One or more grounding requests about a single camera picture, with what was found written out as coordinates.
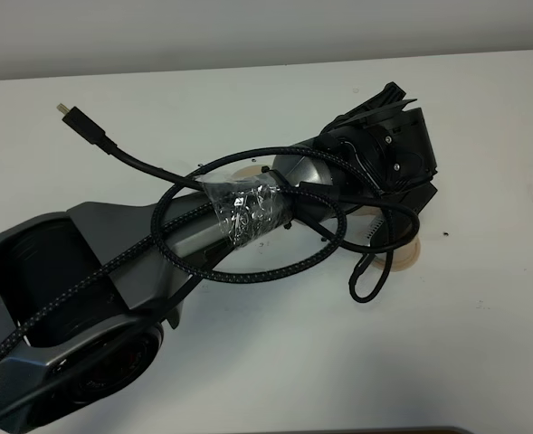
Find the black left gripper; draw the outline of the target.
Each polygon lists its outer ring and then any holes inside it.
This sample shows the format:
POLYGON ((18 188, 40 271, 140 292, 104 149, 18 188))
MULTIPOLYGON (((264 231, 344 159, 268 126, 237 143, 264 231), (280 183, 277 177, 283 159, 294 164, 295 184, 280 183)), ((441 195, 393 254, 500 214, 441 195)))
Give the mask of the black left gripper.
POLYGON ((431 182, 437 163, 424 114, 389 82, 372 98, 337 116, 315 137, 319 151, 366 173, 373 191, 405 193, 431 182))

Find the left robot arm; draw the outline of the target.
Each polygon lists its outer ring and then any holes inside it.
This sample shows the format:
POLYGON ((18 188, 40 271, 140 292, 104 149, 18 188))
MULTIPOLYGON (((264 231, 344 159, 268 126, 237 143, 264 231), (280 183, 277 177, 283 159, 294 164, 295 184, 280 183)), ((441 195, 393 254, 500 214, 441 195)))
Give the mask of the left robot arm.
POLYGON ((436 192, 423 111, 392 82, 313 138, 185 176, 124 152, 79 108, 61 113, 89 144, 170 187, 149 206, 82 203, 0 233, 0 430, 8 433, 134 382, 205 280, 275 281, 338 249, 360 255, 350 288, 377 256, 389 273, 436 192))

